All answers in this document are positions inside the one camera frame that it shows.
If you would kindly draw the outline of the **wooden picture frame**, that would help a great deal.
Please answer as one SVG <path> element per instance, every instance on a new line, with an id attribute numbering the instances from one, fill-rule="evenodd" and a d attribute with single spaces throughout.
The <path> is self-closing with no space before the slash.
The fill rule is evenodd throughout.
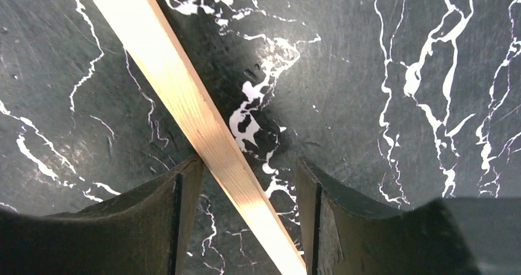
<path id="1" fill-rule="evenodd" d="M 156 0 L 92 0 L 281 274 L 305 263 Z"/>

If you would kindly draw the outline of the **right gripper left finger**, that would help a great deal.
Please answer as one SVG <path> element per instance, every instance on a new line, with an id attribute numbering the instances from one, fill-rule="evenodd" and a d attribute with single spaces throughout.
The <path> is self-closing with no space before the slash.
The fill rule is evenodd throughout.
<path id="1" fill-rule="evenodd" d="M 2 210 L 1 273 L 183 274 L 203 169 L 192 156 L 76 213 Z"/>

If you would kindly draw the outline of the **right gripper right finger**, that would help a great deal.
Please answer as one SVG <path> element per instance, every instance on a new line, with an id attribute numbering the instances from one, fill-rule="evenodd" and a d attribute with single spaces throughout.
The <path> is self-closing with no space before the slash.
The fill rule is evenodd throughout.
<path id="1" fill-rule="evenodd" d="M 479 274 L 446 202 L 401 211 L 296 161 L 308 274 Z"/>

